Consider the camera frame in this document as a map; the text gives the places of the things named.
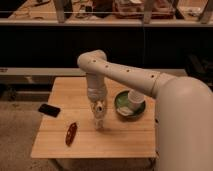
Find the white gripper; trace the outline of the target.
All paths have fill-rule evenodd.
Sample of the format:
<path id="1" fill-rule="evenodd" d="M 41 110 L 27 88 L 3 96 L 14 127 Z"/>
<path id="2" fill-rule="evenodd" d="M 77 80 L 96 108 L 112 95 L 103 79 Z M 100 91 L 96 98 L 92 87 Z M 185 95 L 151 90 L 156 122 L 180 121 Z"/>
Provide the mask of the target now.
<path id="1" fill-rule="evenodd" d="M 107 88 L 103 75 L 86 74 L 87 96 L 91 102 L 104 101 L 107 96 Z"/>

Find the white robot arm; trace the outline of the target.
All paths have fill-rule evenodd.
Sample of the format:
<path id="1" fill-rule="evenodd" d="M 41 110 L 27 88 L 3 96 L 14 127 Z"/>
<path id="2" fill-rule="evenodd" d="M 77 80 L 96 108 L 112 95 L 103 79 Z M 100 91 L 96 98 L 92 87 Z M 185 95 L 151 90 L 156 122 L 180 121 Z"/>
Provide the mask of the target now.
<path id="1" fill-rule="evenodd" d="M 213 171 L 213 91 L 205 83 L 110 63 L 101 50 L 77 63 L 92 101 L 106 96 L 106 77 L 155 99 L 156 171 Z"/>

